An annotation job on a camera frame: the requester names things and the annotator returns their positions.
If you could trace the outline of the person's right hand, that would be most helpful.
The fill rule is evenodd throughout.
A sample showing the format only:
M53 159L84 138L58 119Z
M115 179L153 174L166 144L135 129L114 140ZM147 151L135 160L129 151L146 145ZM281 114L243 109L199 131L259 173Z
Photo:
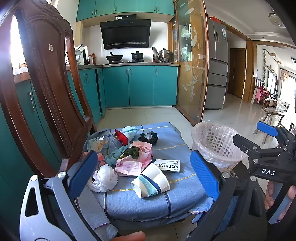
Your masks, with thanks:
M273 199L273 194L274 194L274 183L272 181L269 181L267 184L266 188L266 193L265 193L265 200L264 200L264 206L266 210L269 210L273 204L274 204L274 199ZM290 186L287 195L289 197L289 202L285 209L281 212L280 216L277 218L279 221L282 220L287 213L289 207L292 204L292 201L295 198L295 186Z

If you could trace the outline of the person's left hand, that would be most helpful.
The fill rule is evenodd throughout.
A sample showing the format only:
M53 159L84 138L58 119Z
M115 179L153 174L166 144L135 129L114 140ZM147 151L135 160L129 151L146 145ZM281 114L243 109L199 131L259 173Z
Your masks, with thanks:
M144 232L134 232L126 236L115 237L110 241L145 241L145 238Z

